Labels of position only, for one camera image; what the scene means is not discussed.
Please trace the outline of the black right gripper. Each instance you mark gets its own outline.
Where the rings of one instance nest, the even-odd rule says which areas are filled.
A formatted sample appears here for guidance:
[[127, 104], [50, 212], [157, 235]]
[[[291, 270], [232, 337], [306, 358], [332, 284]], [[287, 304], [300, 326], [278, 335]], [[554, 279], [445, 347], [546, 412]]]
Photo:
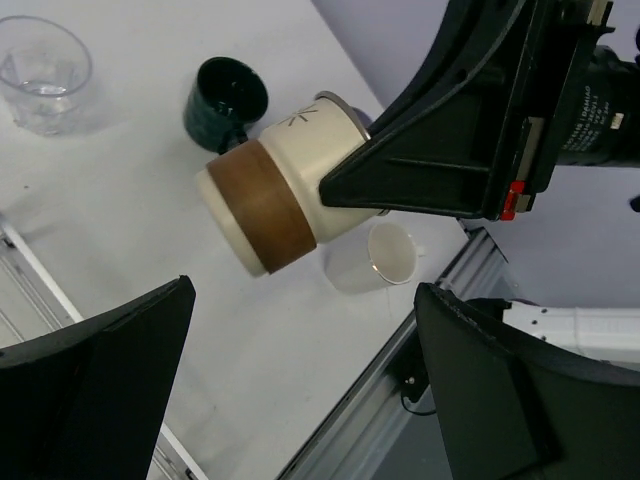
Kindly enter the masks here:
[[602, 36], [610, 1], [561, 1], [559, 24], [534, 69], [532, 111], [513, 106], [517, 64], [533, 1], [451, 1], [410, 84], [375, 121], [372, 136], [467, 138], [517, 135], [509, 166], [493, 176], [487, 217], [532, 209], [558, 166], [639, 166], [639, 62]]

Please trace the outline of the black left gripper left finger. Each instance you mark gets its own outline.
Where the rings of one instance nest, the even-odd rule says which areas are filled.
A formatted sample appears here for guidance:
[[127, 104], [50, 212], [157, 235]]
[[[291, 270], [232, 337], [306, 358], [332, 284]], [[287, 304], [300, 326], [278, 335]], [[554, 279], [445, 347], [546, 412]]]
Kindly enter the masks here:
[[145, 478], [195, 298], [181, 276], [2, 349], [2, 478]]

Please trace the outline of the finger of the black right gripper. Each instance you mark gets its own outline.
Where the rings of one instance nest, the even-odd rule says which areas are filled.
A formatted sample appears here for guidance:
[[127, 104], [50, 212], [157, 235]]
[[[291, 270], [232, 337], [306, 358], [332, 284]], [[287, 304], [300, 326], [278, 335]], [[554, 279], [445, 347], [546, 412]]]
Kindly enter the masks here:
[[417, 74], [320, 182], [323, 204], [501, 217], [520, 160], [513, 74]]

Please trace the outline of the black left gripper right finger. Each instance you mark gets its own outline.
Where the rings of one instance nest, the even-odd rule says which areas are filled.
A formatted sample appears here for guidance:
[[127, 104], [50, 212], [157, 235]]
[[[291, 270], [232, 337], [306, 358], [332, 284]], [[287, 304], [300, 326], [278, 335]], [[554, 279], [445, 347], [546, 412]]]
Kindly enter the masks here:
[[639, 374], [570, 353], [434, 284], [415, 314], [456, 479], [636, 479]]

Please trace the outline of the cream tumbler with brown band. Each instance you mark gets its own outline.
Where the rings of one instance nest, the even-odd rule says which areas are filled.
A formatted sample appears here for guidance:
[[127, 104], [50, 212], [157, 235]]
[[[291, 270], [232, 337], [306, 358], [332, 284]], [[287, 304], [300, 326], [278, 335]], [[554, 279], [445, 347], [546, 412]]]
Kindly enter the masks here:
[[197, 174], [204, 203], [251, 276], [273, 274], [375, 216], [325, 206], [319, 195], [320, 181], [368, 138], [356, 112], [324, 91]]

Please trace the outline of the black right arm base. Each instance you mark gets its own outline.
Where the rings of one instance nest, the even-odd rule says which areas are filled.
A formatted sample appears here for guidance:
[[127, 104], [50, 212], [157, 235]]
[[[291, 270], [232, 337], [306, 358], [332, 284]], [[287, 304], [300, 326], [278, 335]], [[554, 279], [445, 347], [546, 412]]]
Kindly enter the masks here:
[[394, 376], [399, 385], [400, 403], [403, 409], [418, 417], [429, 417], [436, 414], [436, 409], [418, 411], [417, 405], [430, 386], [428, 372], [424, 364], [422, 349], [419, 343], [410, 343], [404, 347], [394, 362]]

